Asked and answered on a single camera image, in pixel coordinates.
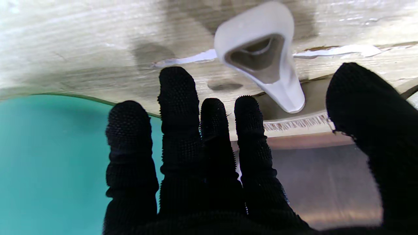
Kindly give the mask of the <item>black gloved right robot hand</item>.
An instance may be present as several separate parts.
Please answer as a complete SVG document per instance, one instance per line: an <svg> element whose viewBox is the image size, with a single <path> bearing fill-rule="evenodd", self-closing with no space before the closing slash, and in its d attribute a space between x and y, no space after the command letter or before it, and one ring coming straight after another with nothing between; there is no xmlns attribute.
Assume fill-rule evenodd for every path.
<svg viewBox="0 0 418 235"><path fill-rule="evenodd" d="M137 102L108 116L110 147L104 235L416 235L417 110L381 77L343 63L326 93L336 132L368 156L383 208L380 226L315 230L289 206L255 98L235 102L238 180L224 104L199 107L192 76L182 67L159 75L162 183L152 159L150 117Z"/></svg>

